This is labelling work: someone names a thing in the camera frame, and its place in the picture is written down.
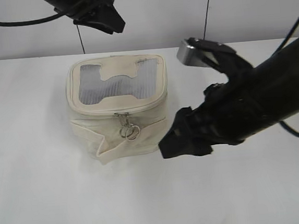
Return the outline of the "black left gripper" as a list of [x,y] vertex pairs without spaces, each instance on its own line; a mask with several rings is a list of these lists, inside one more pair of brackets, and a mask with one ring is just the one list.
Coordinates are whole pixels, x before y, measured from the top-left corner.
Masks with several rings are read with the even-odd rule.
[[114,7],[114,1],[86,0],[84,6],[73,17],[73,23],[107,34],[122,33],[126,23]]

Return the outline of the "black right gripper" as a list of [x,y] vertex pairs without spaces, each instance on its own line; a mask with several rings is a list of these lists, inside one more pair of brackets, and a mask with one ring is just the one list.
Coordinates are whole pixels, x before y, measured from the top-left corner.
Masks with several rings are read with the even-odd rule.
[[204,102],[192,110],[178,110],[168,132],[158,143],[163,158],[206,156],[217,144],[238,145],[248,138],[243,82],[213,84]]

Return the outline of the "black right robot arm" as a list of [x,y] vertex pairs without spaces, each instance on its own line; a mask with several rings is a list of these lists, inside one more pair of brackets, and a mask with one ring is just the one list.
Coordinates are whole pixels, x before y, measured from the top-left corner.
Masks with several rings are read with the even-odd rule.
[[255,67],[226,44],[194,38],[182,42],[177,58],[186,66],[211,67],[228,79],[210,85],[204,102],[187,109],[188,154],[210,154],[217,144],[238,145],[275,124],[299,138],[285,123],[299,113],[299,38]]

